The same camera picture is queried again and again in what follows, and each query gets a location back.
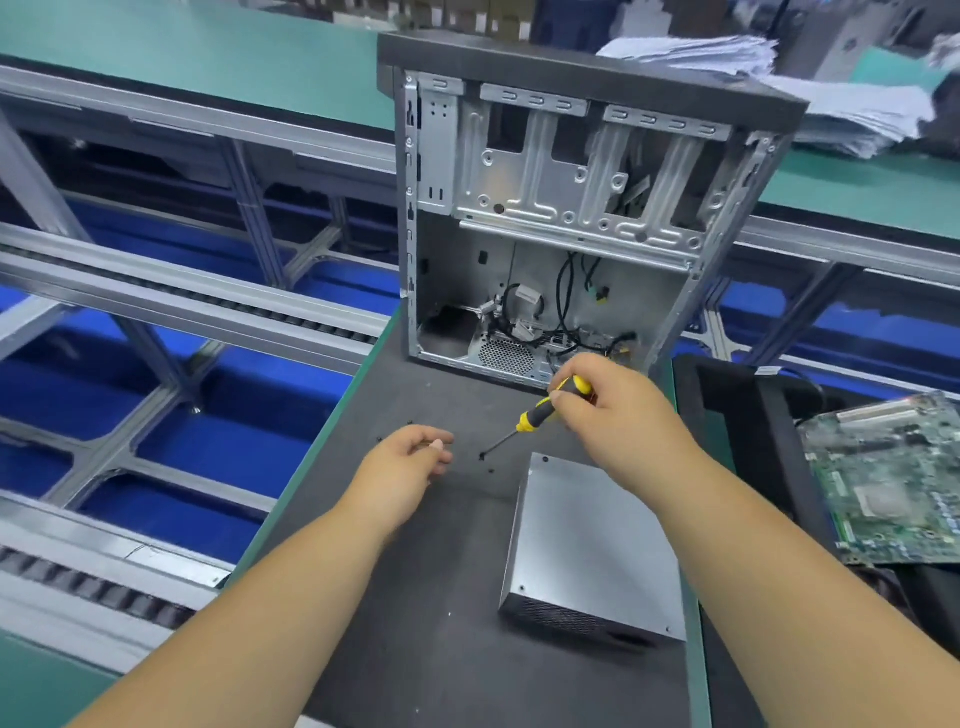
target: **person's left arm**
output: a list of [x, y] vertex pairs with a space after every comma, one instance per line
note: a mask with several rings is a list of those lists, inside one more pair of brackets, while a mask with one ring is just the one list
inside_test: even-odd
[[413, 515], [453, 435], [409, 425], [364, 459], [340, 502], [278, 546], [70, 728], [292, 726], [380, 551]]

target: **black tray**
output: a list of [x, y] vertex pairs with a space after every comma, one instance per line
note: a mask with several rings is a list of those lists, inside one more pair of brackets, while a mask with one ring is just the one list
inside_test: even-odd
[[[829, 513], [794, 426], [820, 410], [814, 387], [792, 376], [756, 376], [752, 367], [693, 354], [677, 357], [673, 368], [677, 409], [701, 447], [710, 451], [709, 413], [722, 415], [736, 473], [836, 556]], [[824, 391], [827, 411], [876, 401], [842, 389]], [[902, 592], [894, 598], [905, 599], [926, 634], [960, 659], [960, 568], [890, 570]], [[726, 647], [703, 617], [713, 725], [765, 725]]]

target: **green circuit board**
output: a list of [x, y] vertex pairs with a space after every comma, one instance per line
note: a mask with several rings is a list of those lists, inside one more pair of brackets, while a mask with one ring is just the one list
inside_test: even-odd
[[960, 415], [941, 393], [798, 428], [846, 564], [960, 564]]

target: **screwdriver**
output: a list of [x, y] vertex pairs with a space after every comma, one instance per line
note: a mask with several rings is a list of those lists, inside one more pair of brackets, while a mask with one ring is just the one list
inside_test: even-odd
[[[567, 377], [560, 383], [560, 386], [557, 387], [557, 389], [560, 392], [569, 392], [574, 394], [584, 400], [589, 400], [591, 397], [593, 397], [593, 387], [590, 386], [590, 383], [586, 379], [578, 375]], [[556, 410], [554, 409], [553, 402], [550, 401], [549, 397], [540, 400], [534, 405], [533, 409], [527, 410], [520, 415], [520, 421], [516, 424], [516, 429], [513, 432], [506, 437], [497, 440], [492, 446], [481, 452], [480, 459], [485, 459], [487, 455], [499, 448], [501, 445], [507, 442], [507, 440], [519, 432], [535, 431], [538, 427], [540, 427], [540, 425], [545, 423], [555, 411]]]

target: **person's left hand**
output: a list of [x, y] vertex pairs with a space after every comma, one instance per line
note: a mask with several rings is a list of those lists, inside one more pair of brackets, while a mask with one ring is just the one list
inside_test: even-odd
[[446, 472], [453, 453], [444, 445], [452, 442], [453, 435], [446, 430], [402, 427], [363, 459], [340, 507], [371, 522], [389, 538], [417, 510], [430, 476]]

